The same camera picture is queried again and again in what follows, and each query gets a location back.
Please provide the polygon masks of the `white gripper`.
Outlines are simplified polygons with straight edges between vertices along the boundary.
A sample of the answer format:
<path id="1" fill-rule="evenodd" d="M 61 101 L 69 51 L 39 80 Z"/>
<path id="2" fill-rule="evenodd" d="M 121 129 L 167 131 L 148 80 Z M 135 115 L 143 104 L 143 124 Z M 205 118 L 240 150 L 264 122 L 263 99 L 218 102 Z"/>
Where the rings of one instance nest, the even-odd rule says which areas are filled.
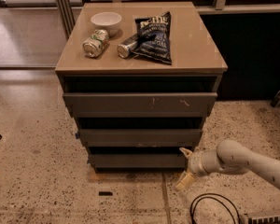
<path id="1" fill-rule="evenodd" d="M 178 181 L 175 184 L 175 189 L 178 191 L 187 189 L 194 181 L 196 176 L 206 176 L 208 173 L 203 168 L 201 151 L 192 152 L 191 150 L 181 147 L 179 149 L 188 159 L 188 171 L 183 171 Z"/>

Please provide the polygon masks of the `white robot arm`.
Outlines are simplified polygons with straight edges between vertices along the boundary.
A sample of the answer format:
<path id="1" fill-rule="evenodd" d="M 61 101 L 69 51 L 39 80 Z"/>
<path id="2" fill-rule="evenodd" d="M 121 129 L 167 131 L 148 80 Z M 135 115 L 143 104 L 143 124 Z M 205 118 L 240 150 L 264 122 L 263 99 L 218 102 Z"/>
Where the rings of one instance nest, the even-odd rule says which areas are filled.
<path id="1" fill-rule="evenodd" d="M 280 189 L 280 161 L 258 154 L 233 140 L 221 142 L 215 149 L 190 151 L 180 148 L 187 167 L 175 184 L 177 190 L 188 188 L 196 177 L 212 173 L 241 175 L 249 171 Z"/>

